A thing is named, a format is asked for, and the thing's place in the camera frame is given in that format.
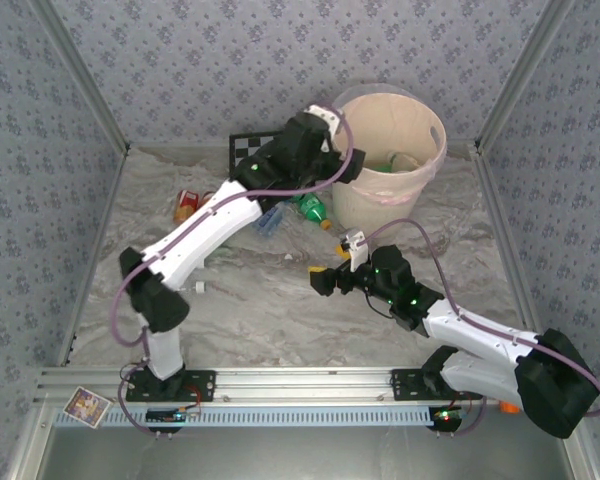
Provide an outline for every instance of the white bucket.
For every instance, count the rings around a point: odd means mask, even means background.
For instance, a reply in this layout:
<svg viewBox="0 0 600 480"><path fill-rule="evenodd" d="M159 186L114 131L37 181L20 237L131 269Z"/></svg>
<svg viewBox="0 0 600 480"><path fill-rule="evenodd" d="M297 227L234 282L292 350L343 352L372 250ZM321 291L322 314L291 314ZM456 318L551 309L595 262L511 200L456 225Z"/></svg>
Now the white bucket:
<svg viewBox="0 0 600 480"><path fill-rule="evenodd" d="M333 184L334 214L343 227L358 227L368 236L391 220L409 216L444 162L447 134L429 107L391 85L352 87L334 106L351 125L354 146L366 153L365 168L355 181ZM340 151L347 148L342 129L335 144ZM388 164L390 157L395 158L392 173L371 169Z"/></svg>

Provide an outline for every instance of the green bottle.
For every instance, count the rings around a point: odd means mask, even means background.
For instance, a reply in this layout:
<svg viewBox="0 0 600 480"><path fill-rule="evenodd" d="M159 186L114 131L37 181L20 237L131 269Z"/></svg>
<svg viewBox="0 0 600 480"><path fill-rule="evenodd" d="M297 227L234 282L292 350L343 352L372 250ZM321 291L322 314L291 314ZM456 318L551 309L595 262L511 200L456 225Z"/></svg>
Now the green bottle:
<svg viewBox="0 0 600 480"><path fill-rule="evenodd" d="M323 230L331 228L331 220L327 218L327 209L313 193L300 195L291 199L298 206L307 220L317 223Z"/></svg>

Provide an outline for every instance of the plastic bottle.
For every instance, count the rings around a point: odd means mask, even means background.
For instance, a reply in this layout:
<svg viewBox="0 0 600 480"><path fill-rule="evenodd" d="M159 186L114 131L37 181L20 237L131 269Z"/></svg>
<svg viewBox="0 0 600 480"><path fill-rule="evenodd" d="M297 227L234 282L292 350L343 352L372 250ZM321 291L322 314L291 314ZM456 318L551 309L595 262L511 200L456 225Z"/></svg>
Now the plastic bottle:
<svg viewBox="0 0 600 480"><path fill-rule="evenodd" d="M298 206L300 212L307 220L320 225L323 230L331 228L331 220L327 218L327 209L313 193L293 197L292 201Z"/></svg>
<svg viewBox="0 0 600 480"><path fill-rule="evenodd" d="M280 203L262 215L253 224L253 228L263 237L270 237L284 216L284 203Z"/></svg>

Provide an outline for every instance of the wall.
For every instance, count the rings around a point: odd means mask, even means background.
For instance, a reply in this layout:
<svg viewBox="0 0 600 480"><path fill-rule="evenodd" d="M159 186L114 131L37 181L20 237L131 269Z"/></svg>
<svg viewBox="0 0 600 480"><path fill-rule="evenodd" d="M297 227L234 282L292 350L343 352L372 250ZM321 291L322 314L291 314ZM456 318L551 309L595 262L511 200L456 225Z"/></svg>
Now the wall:
<svg viewBox="0 0 600 480"><path fill-rule="evenodd" d="M0 2L0 478L53 365L117 165L25 0Z"/></svg>
<svg viewBox="0 0 600 480"><path fill-rule="evenodd" d="M600 0L576 5L489 157L541 321L600 377Z"/></svg>
<svg viewBox="0 0 600 480"><path fill-rule="evenodd" d="M478 135L545 0L54 0L126 138L226 142L347 86Z"/></svg>

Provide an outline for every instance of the marble surface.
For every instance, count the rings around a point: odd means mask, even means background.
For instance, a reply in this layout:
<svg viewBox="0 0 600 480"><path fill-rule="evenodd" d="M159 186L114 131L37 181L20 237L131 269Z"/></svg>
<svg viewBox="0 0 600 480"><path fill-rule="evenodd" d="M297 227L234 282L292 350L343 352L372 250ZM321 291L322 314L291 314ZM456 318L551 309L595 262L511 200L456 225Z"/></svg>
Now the marble surface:
<svg viewBox="0 0 600 480"><path fill-rule="evenodd" d="M72 365L117 366L138 360L109 332L108 310L120 283L117 257L127 246L142 249L171 229L175 196L182 188L214 190L226 178L227 149L171 149L150 155L132 150L124 167L90 295L77 330ZM330 209L329 193L321 195ZM430 234L458 302L465 308L520 326L473 165L447 158L412 213ZM250 226L231 237L196 270L183 289L191 313L181 326L188 366L419 365L439 344L401 329L365 303L360 292L320 297L307 267L337 266L337 221L329 232L288 208L270 239ZM393 241L416 277L441 290L429 252L413 227ZM195 281L207 292L195 293ZM374 302L380 309L386 306ZM138 333L125 298L122 332Z"/></svg>

